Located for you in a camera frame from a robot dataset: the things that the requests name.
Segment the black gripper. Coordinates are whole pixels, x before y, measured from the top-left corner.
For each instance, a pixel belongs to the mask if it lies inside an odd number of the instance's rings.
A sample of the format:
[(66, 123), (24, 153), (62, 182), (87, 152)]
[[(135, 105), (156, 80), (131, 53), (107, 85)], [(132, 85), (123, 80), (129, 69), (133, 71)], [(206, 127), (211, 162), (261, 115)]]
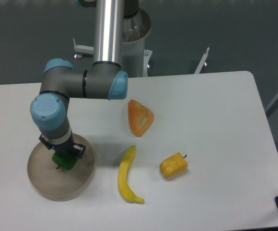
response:
[(79, 159), (82, 159), (85, 153), (85, 145), (74, 143), (73, 136), (69, 136), (67, 139), (65, 137), (58, 139), (47, 139), (41, 134), (39, 140), (48, 150), (53, 149), (55, 152), (72, 153)]

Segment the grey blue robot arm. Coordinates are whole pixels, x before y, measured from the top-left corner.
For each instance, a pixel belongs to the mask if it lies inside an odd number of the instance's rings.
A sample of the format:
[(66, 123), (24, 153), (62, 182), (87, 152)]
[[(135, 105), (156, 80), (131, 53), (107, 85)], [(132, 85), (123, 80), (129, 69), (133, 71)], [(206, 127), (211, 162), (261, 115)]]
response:
[(123, 21), (139, 11), (137, 0), (97, 0), (93, 68), (73, 71), (67, 60), (52, 59), (42, 75), (39, 95), (30, 113), (39, 128), (39, 140), (49, 150), (82, 158), (85, 145), (75, 143), (67, 118), (70, 98), (122, 100), (128, 74), (121, 68)]

